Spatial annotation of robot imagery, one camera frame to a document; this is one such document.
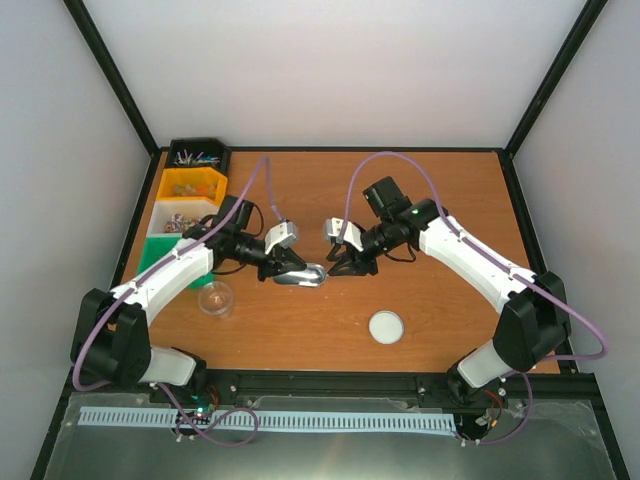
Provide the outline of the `silver metal scoop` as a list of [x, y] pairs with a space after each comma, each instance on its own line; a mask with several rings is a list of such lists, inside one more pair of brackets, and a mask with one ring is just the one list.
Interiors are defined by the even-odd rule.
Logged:
[[326, 269], [317, 263], [307, 263], [304, 270], [290, 271], [276, 275], [272, 280], [278, 285], [318, 288], [328, 278]]

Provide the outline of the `clear plastic cup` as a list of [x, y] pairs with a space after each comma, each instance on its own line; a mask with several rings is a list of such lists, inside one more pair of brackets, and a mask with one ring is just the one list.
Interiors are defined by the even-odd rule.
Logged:
[[203, 286], [198, 294], [200, 310], [219, 319], [228, 318], [234, 307], [234, 293], [231, 287], [221, 281], [213, 281]]

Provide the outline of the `white translucent plastic bin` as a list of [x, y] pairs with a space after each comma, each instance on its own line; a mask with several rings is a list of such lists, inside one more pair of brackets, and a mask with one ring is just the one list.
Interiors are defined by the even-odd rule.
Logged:
[[218, 206], [207, 200], [157, 200], [154, 204], [147, 237], [176, 237], [192, 221], [214, 214]]

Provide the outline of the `yellow plastic bin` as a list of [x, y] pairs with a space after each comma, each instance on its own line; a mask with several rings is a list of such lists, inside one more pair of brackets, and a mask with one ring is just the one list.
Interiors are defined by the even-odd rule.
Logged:
[[211, 167], [164, 169], [157, 200], [205, 200], [219, 206], [228, 178]]

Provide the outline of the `green plastic bin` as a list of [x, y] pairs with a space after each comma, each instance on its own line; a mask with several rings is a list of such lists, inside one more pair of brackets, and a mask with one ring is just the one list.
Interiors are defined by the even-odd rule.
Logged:
[[[176, 245], [180, 245], [182, 241], [182, 237], [148, 237], [144, 243], [136, 274], [139, 275], [150, 268], [154, 263], [166, 256]], [[188, 288], [192, 290], [199, 289], [213, 280], [214, 274], [208, 272], [206, 275], [194, 280]]]

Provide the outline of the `black plastic bin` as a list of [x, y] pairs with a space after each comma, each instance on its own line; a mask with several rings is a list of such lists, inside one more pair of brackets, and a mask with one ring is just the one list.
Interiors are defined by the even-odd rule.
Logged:
[[216, 138], [183, 138], [170, 143], [166, 168], [210, 167], [227, 176], [231, 149]]

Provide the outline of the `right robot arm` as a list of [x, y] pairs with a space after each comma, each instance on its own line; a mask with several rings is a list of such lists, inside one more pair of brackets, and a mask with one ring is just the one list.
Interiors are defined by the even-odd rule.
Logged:
[[432, 257], [478, 291], [499, 315], [493, 337], [454, 363], [447, 372], [451, 400], [474, 402], [477, 392], [512, 372], [527, 372], [569, 336], [562, 280], [551, 272], [535, 275], [513, 264], [464, 230], [432, 199], [412, 202], [391, 177], [364, 190], [377, 225], [368, 230], [330, 218], [324, 235], [331, 276], [378, 272], [377, 260], [406, 245]]

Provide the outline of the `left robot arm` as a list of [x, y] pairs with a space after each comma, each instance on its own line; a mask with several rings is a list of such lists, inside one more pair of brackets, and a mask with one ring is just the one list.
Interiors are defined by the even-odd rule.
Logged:
[[95, 388], [167, 384], [190, 403], [206, 395], [205, 360], [152, 345], [149, 328], [178, 294], [226, 260], [255, 267], [259, 280], [305, 270], [305, 261], [292, 249], [298, 237], [293, 222], [280, 220], [264, 238], [246, 232], [254, 206], [226, 196], [218, 213], [191, 226], [141, 274], [109, 291], [94, 288], [83, 297], [70, 354], [77, 390], [86, 390], [80, 375], [89, 373], [97, 380]]

